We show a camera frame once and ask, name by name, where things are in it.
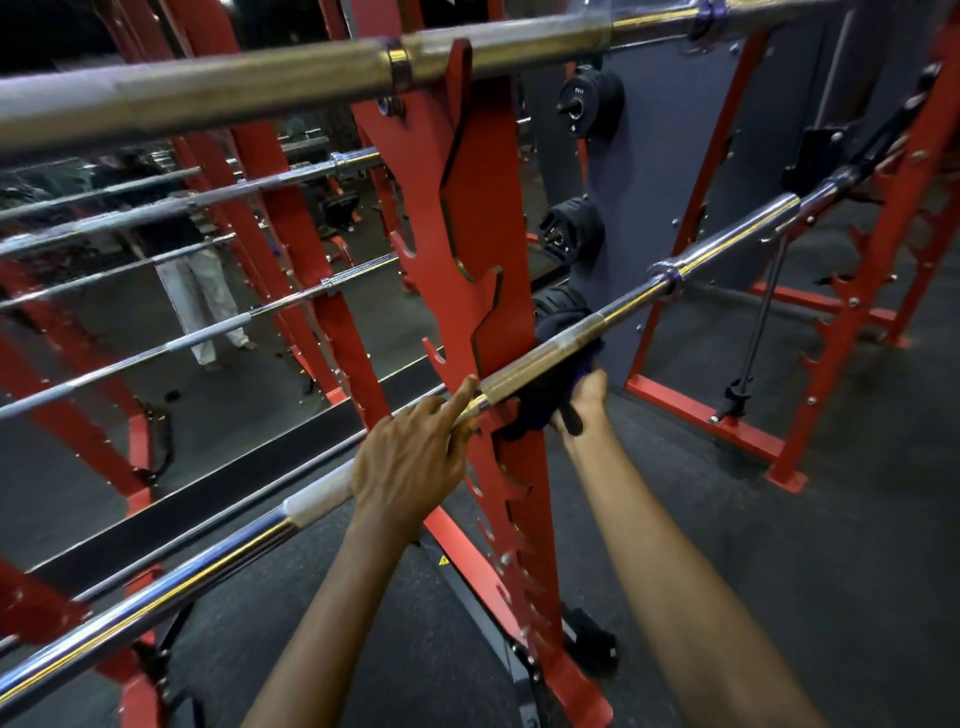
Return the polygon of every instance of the dark ceiling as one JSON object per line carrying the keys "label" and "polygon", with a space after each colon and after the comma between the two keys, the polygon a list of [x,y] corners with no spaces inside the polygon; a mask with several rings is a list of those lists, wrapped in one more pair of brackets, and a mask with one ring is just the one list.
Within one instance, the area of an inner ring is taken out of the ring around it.
{"label": "dark ceiling", "polygon": [[[317,0],[232,0],[245,48],[325,39]],[[0,0],[0,75],[52,70],[56,62],[116,53],[90,0]]]}

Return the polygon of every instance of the forearm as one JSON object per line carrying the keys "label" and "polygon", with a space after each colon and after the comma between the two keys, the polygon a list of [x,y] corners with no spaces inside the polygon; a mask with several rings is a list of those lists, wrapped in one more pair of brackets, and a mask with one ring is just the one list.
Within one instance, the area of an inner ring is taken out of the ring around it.
{"label": "forearm", "polygon": [[749,611],[686,538],[606,415],[566,438],[640,628],[692,726],[823,721]]}
{"label": "forearm", "polygon": [[404,543],[375,523],[348,529],[323,585],[243,728],[332,728]]}

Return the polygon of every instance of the hand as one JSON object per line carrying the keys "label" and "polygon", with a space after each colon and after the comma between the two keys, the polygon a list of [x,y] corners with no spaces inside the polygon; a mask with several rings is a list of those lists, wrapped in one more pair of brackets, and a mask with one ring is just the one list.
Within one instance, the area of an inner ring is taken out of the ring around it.
{"label": "hand", "polygon": [[[604,409],[606,399],[607,373],[602,369],[594,369],[574,386],[570,403],[584,423],[584,432],[589,429],[591,424],[603,422],[607,419],[607,411]],[[564,427],[563,418],[557,412],[553,415],[553,426],[564,436],[565,441],[571,439],[566,432],[566,427]]]}
{"label": "hand", "polygon": [[454,424],[476,388],[468,376],[448,401],[427,397],[376,424],[353,468],[354,523],[373,522],[400,547],[417,538],[423,519],[464,479],[477,424]]}

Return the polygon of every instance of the white pants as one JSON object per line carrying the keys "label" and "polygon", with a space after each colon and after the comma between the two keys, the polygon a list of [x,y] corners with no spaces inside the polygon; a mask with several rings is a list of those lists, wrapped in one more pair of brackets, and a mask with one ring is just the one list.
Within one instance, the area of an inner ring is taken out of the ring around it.
{"label": "white pants", "polygon": [[[213,251],[199,251],[176,260],[159,263],[156,266],[156,273],[160,276],[160,282],[163,283],[163,289],[167,292],[170,303],[177,311],[177,318],[180,319],[184,333],[193,333],[210,325],[204,313],[203,302],[200,300],[201,294],[206,299],[210,313],[217,321],[237,315],[237,304],[224,278],[224,267]],[[228,333],[227,339],[237,349],[250,341],[242,328],[235,328]],[[217,358],[212,341],[204,341],[191,349],[200,364],[210,364]]]}

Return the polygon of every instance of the person's left hand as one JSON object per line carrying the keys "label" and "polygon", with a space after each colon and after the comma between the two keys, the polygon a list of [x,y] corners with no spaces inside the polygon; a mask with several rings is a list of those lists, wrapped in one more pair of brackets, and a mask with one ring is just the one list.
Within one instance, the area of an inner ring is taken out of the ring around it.
{"label": "person's left hand", "polygon": [[354,523],[372,522],[401,546],[417,538],[423,520],[464,479],[467,441],[477,424],[454,425],[476,388],[476,377],[468,376],[448,401],[424,398],[374,426],[350,482]]}

